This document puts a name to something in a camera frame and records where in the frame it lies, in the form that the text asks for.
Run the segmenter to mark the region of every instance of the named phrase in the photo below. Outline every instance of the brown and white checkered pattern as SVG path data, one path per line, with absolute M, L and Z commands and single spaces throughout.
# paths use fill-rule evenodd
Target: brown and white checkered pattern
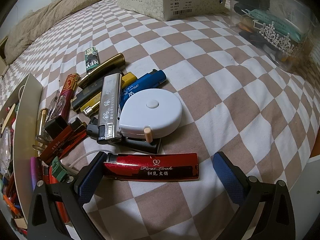
M 180 98 L 183 117 L 179 128 L 163 138 L 161 153 L 198 153 L 200 179 L 103 179 L 84 208 L 107 239 L 214 239 L 234 214 L 211 163 L 219 150 L 247 175 L 270 183 L 283 179 L 289 188 L 306 165 L 319 128 L 318 70 L 282 71 L 229 23 L 228 13 L 159 22 L 119 9 L 116 0 L 103 0 L 43 34 L 4 76 L 2 105 L 31 72 L 44 87 L 42 108 L 68 74 L 85 73 L 84 51 L 92 46 L 100 62 L 122 52 L 125 72 L 137 77 L 154 68 L 167 75 L 162 88 Z M 82 114 L 80 119 L 89 120 Z M 87 138 L 63 162 L 94 149 L 133 153 Z

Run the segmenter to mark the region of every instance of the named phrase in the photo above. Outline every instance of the transparent plastic container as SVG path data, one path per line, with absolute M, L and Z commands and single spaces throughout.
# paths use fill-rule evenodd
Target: transparent plastic container
M 318 25 L 302 1 L 230 0 L 231 28 L 264 51 L 277 66 L 292 72 L 306 53 L 308 34 Z

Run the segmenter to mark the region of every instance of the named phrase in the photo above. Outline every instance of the textured blue pad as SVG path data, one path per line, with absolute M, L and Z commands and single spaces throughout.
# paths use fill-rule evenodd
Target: textured blue pad
M 214 154 L 212 165 L 231 201 L 241 206 L 245 199 L 244 187 L 219 153 Z
M 100 158 L 93 164 L 92 168 L 87 173 L 87 176 L 83 179 L 82 184 L 79 185 L 78 203 L 81 206 L 83 204 L 89 203 L 90 200 L 92 199 L 92 196 L 96 191 L 98 184 L 100 183 L 103 177 L 102 168 L 103 168 L 103 163 L 106 161 L 106 158 L 107 158 L 107 155 L 102 154 Z

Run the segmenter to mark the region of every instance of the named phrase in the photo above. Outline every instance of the blue lighter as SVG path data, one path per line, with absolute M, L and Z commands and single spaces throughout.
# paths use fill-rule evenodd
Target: blue lighter
M 153 69 L 150 73 L 143 75 L 141 78 L 138 78 L 135 82 L 133 82 L 130 86 L 126 87 L 122 90 L 120 107 L 121 109 L 124 106 L 124 103 L 129 99 L 133 94 L 149 89 L 156 88 L 161 83 L 167 80 L 165 73 L 162 70 Z

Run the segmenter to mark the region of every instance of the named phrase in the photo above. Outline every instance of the white crown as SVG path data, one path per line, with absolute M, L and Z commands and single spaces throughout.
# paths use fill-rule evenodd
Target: white crown
M 301 45 L 299 44 L 298 46 L 295 46 L 294 44 L 291 44 L 289 33 L 287 36 L 280 37 L 280 35 L 275 31 L 273 23 L 274 22 L 268 25 L 265 23 L 263 24 L 259 31 L 261 36 L 283 53 L 286 53 L 292 57 L 296 57 L 301 49 Z

